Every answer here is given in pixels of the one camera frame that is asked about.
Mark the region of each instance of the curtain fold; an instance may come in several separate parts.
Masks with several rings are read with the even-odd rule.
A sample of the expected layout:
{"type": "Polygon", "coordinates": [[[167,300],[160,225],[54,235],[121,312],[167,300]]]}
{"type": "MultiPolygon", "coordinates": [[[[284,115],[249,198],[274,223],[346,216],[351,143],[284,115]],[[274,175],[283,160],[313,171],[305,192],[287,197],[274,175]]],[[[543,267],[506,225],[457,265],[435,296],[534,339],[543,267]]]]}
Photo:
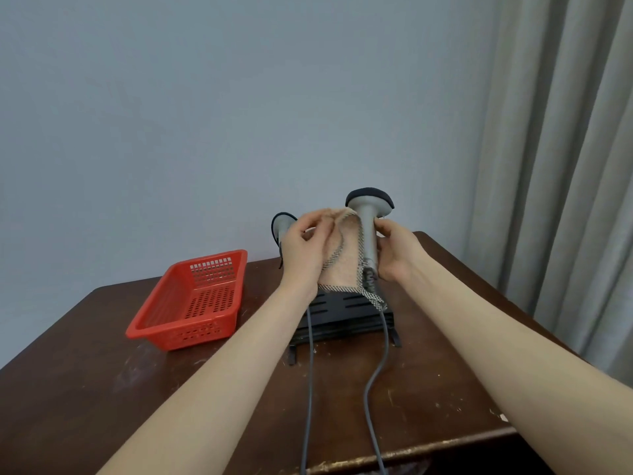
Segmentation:
{"type": "Polygon", "coordinates": [[[465,255],[629,383],[632,87],[633,0],[503,0],[465,255]]]}

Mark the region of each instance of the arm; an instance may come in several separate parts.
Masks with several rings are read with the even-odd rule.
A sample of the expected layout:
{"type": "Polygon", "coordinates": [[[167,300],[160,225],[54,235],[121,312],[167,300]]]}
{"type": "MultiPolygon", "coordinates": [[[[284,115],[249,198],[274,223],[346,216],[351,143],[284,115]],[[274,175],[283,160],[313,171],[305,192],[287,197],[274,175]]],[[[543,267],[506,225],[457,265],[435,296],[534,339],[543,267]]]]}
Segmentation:
{"type": "Polygon", "coordinates": [[[558,474],[633,472],[633,390],[466,287],[390,220],[376,220],[382,278],[400,283],[558,474]]]}
{"type": "Polygon", "coordinates": [[[264,305],[177,390],[99,474],[221,474],[303,312],[317,294],[333,220],[302,216],[282,242],[284,276],[264,305]],[[303,234],[317,225],[314,236],[303,234]]]}

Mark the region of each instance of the hand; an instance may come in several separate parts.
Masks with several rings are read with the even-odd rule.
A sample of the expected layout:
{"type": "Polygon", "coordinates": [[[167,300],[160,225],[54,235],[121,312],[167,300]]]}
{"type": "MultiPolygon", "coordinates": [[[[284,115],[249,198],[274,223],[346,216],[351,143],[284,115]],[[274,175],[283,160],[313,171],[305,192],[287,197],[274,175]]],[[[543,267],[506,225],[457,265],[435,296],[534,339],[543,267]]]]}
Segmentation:
{"type": "Polygon", "coordinates": [[[325,240],[334,228],[334,219],[328,216],[329,213],[329,209],[306,213],[281,239],[284,276],[280,286],[298,289],[310,300],[317,295],[316,284],[325,263],[325,240]]]}
{"type": "Polygon", "coordinates": [[[410,281],[417,262],[428,256],[416,236],[392,220],[376,218],[378,237],[378,276],[405,285],[410,281]]]}

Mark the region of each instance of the black stand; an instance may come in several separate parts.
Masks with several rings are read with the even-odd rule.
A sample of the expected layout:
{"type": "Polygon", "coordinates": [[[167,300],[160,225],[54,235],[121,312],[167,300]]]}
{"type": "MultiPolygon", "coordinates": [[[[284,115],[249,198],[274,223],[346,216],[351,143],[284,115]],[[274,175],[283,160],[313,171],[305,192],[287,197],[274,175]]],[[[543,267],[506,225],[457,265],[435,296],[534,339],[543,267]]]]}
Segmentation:
{"type": "MultiPolygon", "coordinates": [[[[319,292],[310,303],[312,338],[316,341],[343,338],[359,333],[382,331],[380,313],[367,298],[356,293],[319,292]]],[[[394,345],[400,348],[394,314],[385,312],[387,330],[394,345]]],[[[302,316],[288,345],[288,364],[297,361],[297,345],[308,343],[308,319],[302,316]]]]}

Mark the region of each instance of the gray cable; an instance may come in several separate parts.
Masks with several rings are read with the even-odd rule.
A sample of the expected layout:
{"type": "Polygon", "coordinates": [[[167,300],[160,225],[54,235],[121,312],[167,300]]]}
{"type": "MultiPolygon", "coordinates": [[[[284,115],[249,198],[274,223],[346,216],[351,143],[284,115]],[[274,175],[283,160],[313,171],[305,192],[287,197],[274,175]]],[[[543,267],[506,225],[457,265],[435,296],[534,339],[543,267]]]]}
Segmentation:
{"type": "Polygon", "coordinates": [[[376,460],[378,461],[378,468],[380,469],[381,475],[385,475],[387,472],[385,471],[384,463],[382,463],[382,456],[380,455],[380,448],[378,447],[378,440],[376,440],[376,433],[374,432],[374,425],[372,424],[372,417],[369,415],[369,402],[368,395],[369,391],[372,387],[372,383],[376,380],[376,377],[385,366],[385,362],[387,361],[387,356],[389,354],[389,331],[387,330],[387,320],[385,320],[385,313],[380,311],[380,320],[382,321],[382,329],[385,333],[385,351],[382,354],[382,359],[378,366],[376,367],[376,371],[365,386],[365,392],[363,393],[363,406],[365,407],[365,418],[367,419],[367,427],[369,428],[369,433],[372,436],[372,444],[374,445],[374,451],[376,452],[376,460]]]}
{"type": "Polygon", "coordinates": [[[310,439],[310,421],[312,420],[312,365],[314,364],[315,359],[315,347],[314,340],[312,340],[310,307],[306,310],[306,318],[308,319],[308,338],[310,339],[310,364],[308,366],[308,419],[306,420],[306,431],[303,435],[303,448],[301,449],[301,470],[299,471],[301,475],[306,475],[306,464],[308,463],[308,440],[310,439]]]}

